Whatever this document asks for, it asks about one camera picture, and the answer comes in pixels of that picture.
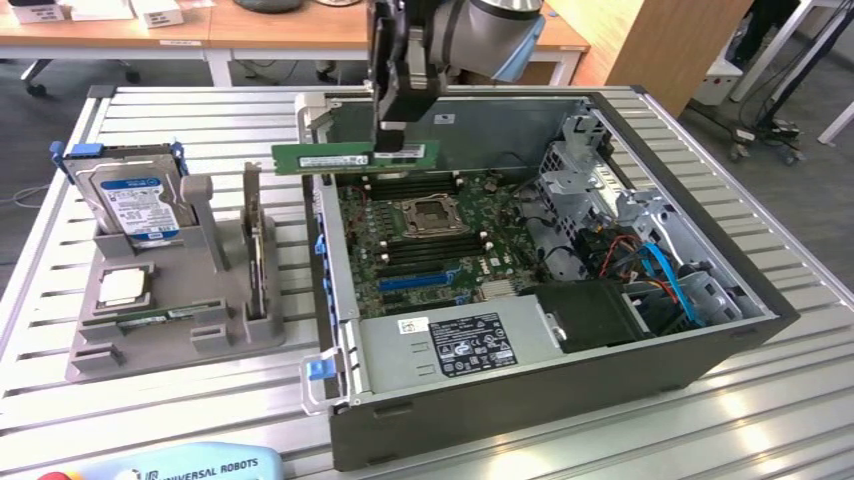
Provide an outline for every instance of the robotic arm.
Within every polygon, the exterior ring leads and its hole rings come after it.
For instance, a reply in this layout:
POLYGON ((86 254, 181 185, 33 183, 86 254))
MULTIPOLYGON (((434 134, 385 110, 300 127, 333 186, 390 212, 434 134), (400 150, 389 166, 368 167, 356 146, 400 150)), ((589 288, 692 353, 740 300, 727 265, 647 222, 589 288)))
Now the robotic arm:
POLYGON ((434 103, 453 66, 512 82, 544 19, 541 0, 372 0, 368 9, 373 151, 402 148, 404 130, 434 103))

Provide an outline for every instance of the slotted aluminum surface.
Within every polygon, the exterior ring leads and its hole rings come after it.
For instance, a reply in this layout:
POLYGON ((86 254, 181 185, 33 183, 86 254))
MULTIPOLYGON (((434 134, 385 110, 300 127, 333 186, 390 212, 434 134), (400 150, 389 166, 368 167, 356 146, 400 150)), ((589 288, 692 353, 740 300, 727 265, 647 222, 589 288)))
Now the slotted aluminum surface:
MULTIPOLYGON (((178 139, 189 171, 213 175, 217 218, 237 214, 242 163, 261 163, 288 342, 240 360, 66 384, 73 317, 94 246, 91 216, 57 176, 0 304, 7 340, 0 476, 31 478, 57 465, 196 440, 266 445, 281 452, 288 478, 312 480, 854 474, 851 294, 655 102, 625 88, 601 93, 800 310, 800 320, 681 391, 380 467, 332 470, 326 419, 306 417, 298 405, 297 362, 317 348, 298 180, 272 174, 269 156, 272 144, 296 138, 294 91, 119 88, 111 99, 87 100, 71 142, 178 139)), ((615 159, 636 183, 648 182, 619 145, 615 159)))

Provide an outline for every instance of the blue hard drive label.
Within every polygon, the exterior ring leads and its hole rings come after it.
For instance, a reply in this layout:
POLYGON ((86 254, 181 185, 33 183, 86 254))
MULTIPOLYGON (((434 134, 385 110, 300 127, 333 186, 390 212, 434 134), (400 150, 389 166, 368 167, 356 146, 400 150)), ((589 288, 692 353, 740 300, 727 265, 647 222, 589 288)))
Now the blue hard drive label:
POLYGON ((177 235, 171 206, 162 201, 158 178, 101 182, 103 197, 123 233, 137 240, 165 240, 177 235))
POLYGON ((517 363, 497 313, 433 322, 429 336, 445 377, 517 363))

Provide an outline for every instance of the floor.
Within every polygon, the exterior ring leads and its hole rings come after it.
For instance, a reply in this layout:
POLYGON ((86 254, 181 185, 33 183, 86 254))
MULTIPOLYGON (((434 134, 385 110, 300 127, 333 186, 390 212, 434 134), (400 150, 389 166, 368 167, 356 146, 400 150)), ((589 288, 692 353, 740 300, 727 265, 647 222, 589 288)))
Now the floor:
MULTIPOLYGON (((791 45, 775 62, 783 65, 785 55, 799 48, 791 45)), ((206 86, 209 75, 201 62, 147 61, 135 67, 146 86, 206 86)), ((269 77, 285 79, 285 85, 314 85, 313 64, 278 62, 257 70, 269 77)), ((341 66, 341 83, 357 84, 364 72, 358 64, 341 66)), ((30 98, 17 81, 25 68, 23 61, 0 64, 0 105, 14 114, 0 114, 0 199, 7 199, 18 190, 43 185, 53 174, 47 146, 53 140, 67 138, 82 106, 87 86, 121 83, 123 75, 114 62, 57 62, 39 76, 47 87, 46 98, 30 98)), ((237 85, 257 85, 244 78, 245 70, 232 65, 237 85)), ((787 167, 776 148, 756 145, 751 157, 740 163, 725 160, 729 150, 728 134, 691 111, 680 122, 720 159, 735 178, 776 216, 783 225, 825 264, 841 282, 854 288, 854 135, 851 130, 836 140, 836 147, 815 141, 816 136, 854 100, 854 75, 843 64, 825 59, 807 78, 780 116, 799 125, 801 151, 807 161, 787 167)), ((744 117, 752 118, 755 102, 747 103, 744 117)), ((737 118, 740 105, 727 102, 719 109, 724 118, 737 118)), ((38 203, 41 195, 26 199, 38 203)), ((35 209, 23 209, 0 200, 0 292, 5 290, 19 249, 35 217, 35 209)))

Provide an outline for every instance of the chair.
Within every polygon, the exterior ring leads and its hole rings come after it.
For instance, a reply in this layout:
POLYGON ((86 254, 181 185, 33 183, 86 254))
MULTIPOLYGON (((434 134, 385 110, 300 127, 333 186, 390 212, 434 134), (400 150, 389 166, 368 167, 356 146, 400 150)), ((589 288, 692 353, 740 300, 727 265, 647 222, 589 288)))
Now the chair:
MULTIPOLYGON (((53 60, 38 59, 35 60, 23 74, 21 75, 21 82, 23 82, 23 87, 26 87, 26 93, 33 97, 43 97, 47 93, 47 89, 39 83, 33 83, 35 76, 41 73, 41 70, 50 64, 53 60)), ((141 80, 141 76, 138 71, 133 68, 133 66, 125 62, 123 60, 115 60, 121 66, 123 67, 123 78, 131 84, 137 84, 141 80)))

